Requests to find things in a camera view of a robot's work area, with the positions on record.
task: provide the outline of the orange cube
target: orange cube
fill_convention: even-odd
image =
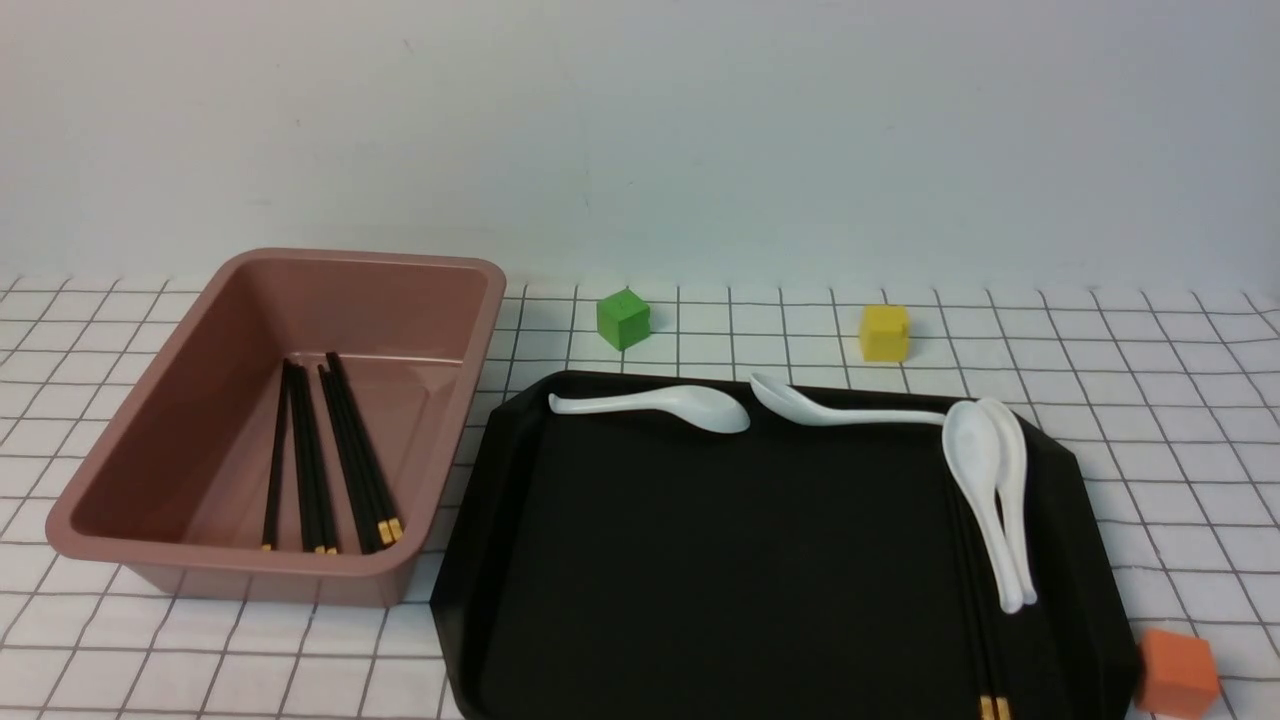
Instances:
[[[1142,635],[1146,675],[1138,688],[1138,708],[1147,712],[1199,720],[1221,693],[1217,667],[1208,642],[1147,630]]]

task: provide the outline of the white ceramic spoon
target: white ceramic spoon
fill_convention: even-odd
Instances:
[[[648,392],[581,400],[568,400],[552,393],[547,396],[547,402],[557,415],[660,410],[713,433],[741,433],[751,427],[751,419],[741,402],[727,393],[703,386],[671,386]]]
[[[787,383],[751,374],[751,392],[760,405],[782,415],[797,425],[861,425],[865,423],[925,423],[941,425],[946,415],[923,410],[836,410],[805,397]]]
[[[1009,552],[1014,556],[1014,568],[1018,570],[1018,584],[1023,591],[1023,603],[1036,605],[1038,596],[1036,585],[1032,583],[1032,568],[1027,560],[1027,520],[1024,512],[1024,500],[1027,496],[1027,438],[1023,436],[1023,425],[1018,421],[1014,411],[1004,402],[983,397],[978,406],[987,413],[987,418],[996,425],[1000,434],[1000,475],[996,480],[996,492],[1000,493],[1000,507],[1004,511],[1005,541],[1009,542]]]
[[[978,519],[978,529],[987,546],[987,559],[996,577],[1000,609],[1010,615],[1018,612],[1023,606],[1021,587],[996,514],[1000,434],[978,404],[963,400],[947,411],[942,425],[942,452],[961,495]]]

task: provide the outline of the white wall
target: white wall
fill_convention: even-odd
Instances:
[[[0,258],[1280,290],[1275,0],[0,0]]]

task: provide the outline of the black chopstick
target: black chopstick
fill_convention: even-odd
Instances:
[[[369,439],[369,429],[360,416],[360,407],[356,406],[356,397],[351,391],[351,380],[347,377],[346,368],[342,365],[342,359],[338,357],[337,352],[325,352],[325,359],[329,361],[329,368],[333,370],[334,379],[337,380],[335,389],[338,389],[342,409],[355,429],[356,448],[362,457],[362,466],[367,480],[366,487],[369,488],[370,497],[374,500],[379,534],[384,546],[392,544],[403,534],[403,527],[401,525],[399,514],[396,511],[390,491],[387,487],[387,477],[383,474],[381,465],[378,464],[374,445]]]
[[[978,717],[980,720],[1010,720],[1009,700],[1004,692],[1004,667],[997,657],[993,637],[992,607],[997,598],[991,589],[992,574],[986,571],[986,555],[977,541],[975,523],[968,512],[968,503],[950,477],[946,479],[946,502],[951,515],[952,546],[956,574],[960,584],[960,603],[964,611],[965,635],[973,653],[974,680],[978,685]]]
[[[298,387],[302,393],[302,423],[306,424],[306,438],[311,452],[311,483],[315,492],[315,509],[320,520],[323,552],[338,552],[338,532],[333,519],[333,498],[329,495],[329,478],[324,468],[324,455],[320,450],[320,429],[316,424],[315,404],[311,400],[311,378],[307,369],[298,366]]]
[[[302,529],[302,550],[305,552],[324,552],[324,536],[320,532],[320,512],[315,500],[315,471],[311,468],[311,448],[307,442],[306,423],[302,420],[302,388],[298,383],[306,382],[303,373],[293,363],[285,360],[285,379],[289,383],[289,400],[293,407],[293,459],[294,474],[298,483],[298,525]]]
[[[324,391],[325,407],[329,409],[329,424],[338,445],[338,461],[342,464],[342,477],[347,484],[347,497],[351,500],[351,515],[356,520],[356,537],[360,539],[360,552],[369,555],[380,547],[378,523],[369,507],[369,496],[362,477],[364,468],[356,450],[352,428],[338,398],[337,378],[325,368],[320,368],[320,389]]]
[[[289,361],[280,363],[280,398],[275,404],[275,439],[271,442],[271,473],[266,482],[266,512],[262,514],[262,550],[279,544],[280,475],[284,470],[284,429],[289,415]]]

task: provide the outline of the black tray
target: black tray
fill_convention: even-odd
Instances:
[[[681,382],[557,373],[493,411],[431,598],[463,714],[977,717],[938,428],[801,428],[722,382],[698,384],[741,401],[746,433],[547,407]],[[1041,601],[995,614],[1014,716],[1121,719],[1138,653],[1079,468],[1024,430]]]

